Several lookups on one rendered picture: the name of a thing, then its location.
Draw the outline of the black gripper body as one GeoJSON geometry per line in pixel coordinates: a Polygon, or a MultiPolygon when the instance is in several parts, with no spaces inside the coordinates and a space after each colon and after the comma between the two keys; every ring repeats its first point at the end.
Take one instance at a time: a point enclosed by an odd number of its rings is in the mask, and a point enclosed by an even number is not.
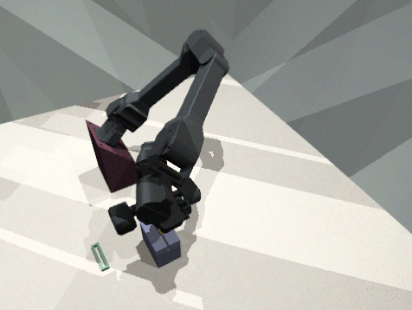
{"type": "MultiPolygon", "coordinates": [[[[173,185],[177,190],[173,191],[175,199],[180,200],[188,199],[190,205],[198,203],[201,200],[201,191],[191,178],[186,179],[183,187],[179,187],[176,184],[173,185]]],[[[109,216],[113,222],[113,226],[116,229],[118,235],[127,234],[136,229],[137,223],[136,216],[136,204],[128,206],[127,202],[121,202],[113,205],[108,210],[109,216]]]]}

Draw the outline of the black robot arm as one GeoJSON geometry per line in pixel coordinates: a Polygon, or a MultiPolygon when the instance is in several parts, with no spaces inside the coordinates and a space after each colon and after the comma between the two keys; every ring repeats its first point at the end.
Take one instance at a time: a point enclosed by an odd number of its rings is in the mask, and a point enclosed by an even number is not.
{"type": "Polygon", "coordinates": [[[113,101],[107,121],[94,127],[98,140],[119,149],[127,129],[135,132],[147,120],[149,109],[173,88],[195,74],[177,116],[164,124],[154,141],[145,141],[135,161],[137,174],[136,217],[157,224],[167,233],[190,219],[188,199],[175,199],[172,185],[183,187],[203,146],[203,122],[222,78],[229,72],[224,48],[204,30],[195,30],[183,43],[180,56],[139,92],[113,101]],[[167,165],[180,168],[180,172],[167,165]]]}

